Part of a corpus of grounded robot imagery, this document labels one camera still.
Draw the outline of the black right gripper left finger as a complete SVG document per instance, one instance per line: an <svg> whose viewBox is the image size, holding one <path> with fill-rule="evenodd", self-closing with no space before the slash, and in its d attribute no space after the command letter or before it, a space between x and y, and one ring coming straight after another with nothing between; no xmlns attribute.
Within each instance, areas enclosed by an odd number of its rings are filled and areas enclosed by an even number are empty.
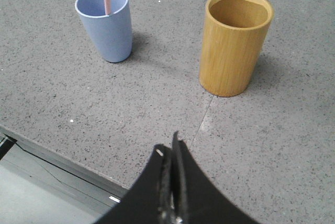
<svg viewBox="0 0 335 224"><path fill-rule="evenodd" d="M171 149L157 144L132 188L96 223L171 223Z"/></svg>

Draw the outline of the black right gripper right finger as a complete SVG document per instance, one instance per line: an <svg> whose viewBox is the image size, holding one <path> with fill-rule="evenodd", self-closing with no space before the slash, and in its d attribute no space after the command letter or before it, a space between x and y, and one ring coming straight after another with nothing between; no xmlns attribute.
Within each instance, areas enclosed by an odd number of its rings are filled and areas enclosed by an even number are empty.
<svg viewBox="0 0 335 224"><path fill-rule="evenodd" d="M257 223L211 183L177 131L172 141L172 188L180 223Z"/></svg>

